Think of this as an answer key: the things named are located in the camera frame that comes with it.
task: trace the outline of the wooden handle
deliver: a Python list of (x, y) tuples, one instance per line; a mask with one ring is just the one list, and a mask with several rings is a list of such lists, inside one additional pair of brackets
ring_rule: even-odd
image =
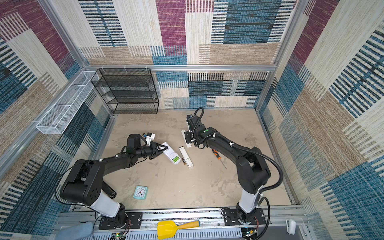
[(194, 222), (187, 222), (178, 226), (179, 229), (192, 228), (192, 227), (200, 227), (200, 221), (197, 220)]

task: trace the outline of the yellow scoop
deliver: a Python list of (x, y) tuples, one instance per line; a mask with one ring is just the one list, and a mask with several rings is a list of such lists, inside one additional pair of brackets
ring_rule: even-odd
[(178, 229), (199, 227), (200, 221), (188, 222), (177, 226), (174, 221), (162, 221), (157, 224), (157, 238), (166, 239), (173, 237)]

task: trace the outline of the beige floor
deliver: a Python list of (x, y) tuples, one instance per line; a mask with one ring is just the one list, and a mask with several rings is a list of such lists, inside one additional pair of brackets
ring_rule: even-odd
[[(109, 157), (126, 145), (129, 134), (156, 134), (155, 141), (167, 142), (180, 156), (179, 147), (185, 146), (181, 130), (187, 128), (185, 117), (193, 111), (160, 111), (158, 114), (120, 114), (102, 157)], [(272, 156), (254, 110), (206, 110), (202, 118), (206, 127), (213, 127), (236, 143)], [(227, 158), (215, 157), (211, 149), (186, 148), (194, 167), (188, 169), (182, 162), (174, 165), (164, 155), (116, 171), (104, 180), (117, 192), (116, 201), (126, 209), (158, 209), (181, 207), (235, 206), (242, 188), (237, 180), (235, 165)], [(278, 179), (277, 170), (269, 164), (272, 176), (267, 185)], [(137, 185), (148, 187), (145, 200), (134, 199)], [(265, 192), (271, 205), (290, 205), (282, 185)]]

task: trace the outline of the wire shelf rack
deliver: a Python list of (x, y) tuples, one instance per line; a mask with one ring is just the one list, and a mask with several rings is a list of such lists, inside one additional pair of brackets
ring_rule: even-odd
[(91, 80), (96, 78), (98, 79), (98, 75), (94, 71), (81, 72), (43, 116), (36, 128), (43, 134), (63, 134), (93, 89)]
[(100, 68), (92, 80), (112, 113), (157, 113), (159, 98), (150, 69)]

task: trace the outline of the black mesh shelf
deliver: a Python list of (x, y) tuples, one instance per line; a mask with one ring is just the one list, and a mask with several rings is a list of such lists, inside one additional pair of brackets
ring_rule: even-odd
[(157, 113), (159, 98), (151, 70), (145, 68), (98, 69), (92, 81), (113, 113)]

